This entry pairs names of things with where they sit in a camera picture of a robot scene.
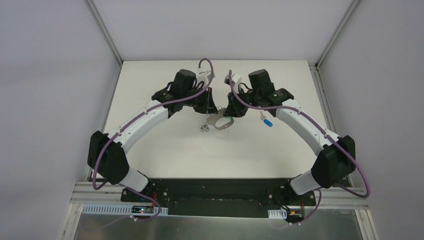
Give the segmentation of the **keyring with keys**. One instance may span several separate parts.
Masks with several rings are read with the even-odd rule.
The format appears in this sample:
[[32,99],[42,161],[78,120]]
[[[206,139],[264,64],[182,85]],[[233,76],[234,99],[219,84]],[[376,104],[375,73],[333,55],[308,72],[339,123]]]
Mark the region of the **keyring with keys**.
[[205,121],[200,125],[200,131],[207,133],[210,131],[223,131],[230,128],[235,123],[232,118],[231,121],[227,120],[221,113],[207,115]]

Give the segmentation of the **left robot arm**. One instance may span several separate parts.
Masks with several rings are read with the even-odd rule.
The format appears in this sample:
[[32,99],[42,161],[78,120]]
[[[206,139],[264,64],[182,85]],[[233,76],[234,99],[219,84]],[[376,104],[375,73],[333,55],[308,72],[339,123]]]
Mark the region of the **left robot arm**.
[[93,176],[101,175],[112,185],[133,189],[134,197],[140,202],[149,201],[153,195],[150,179],[130,167],[127,153],[145,134],[184,106],[192,107],[200,114],[217,113],[210,87],[214,77],[210,70],[199,68],[198,74],[195,74],[181,69],[174,80],[157,91],[131,119],[106,133],[99,130],[93,133],[87,157]]

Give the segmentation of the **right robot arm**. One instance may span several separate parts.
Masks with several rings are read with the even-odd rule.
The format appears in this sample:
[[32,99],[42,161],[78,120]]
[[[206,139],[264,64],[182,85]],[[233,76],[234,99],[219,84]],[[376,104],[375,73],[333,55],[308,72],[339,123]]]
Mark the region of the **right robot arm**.
[[267,111],[288,125],[316,155],[309,170],[284,185],[283,196],[288,204],[298,204],[309,191],[335,186],[357,169],[355,141],[349,135],[341,137],[324,128],[303,110],[288,90],[275,88],[267,70],[253,71],[248,78],[251,87],[243,90],[239,75],[229,71],[225,76],[224,82],[230,86],[226,114],[238,118],[248,109]]

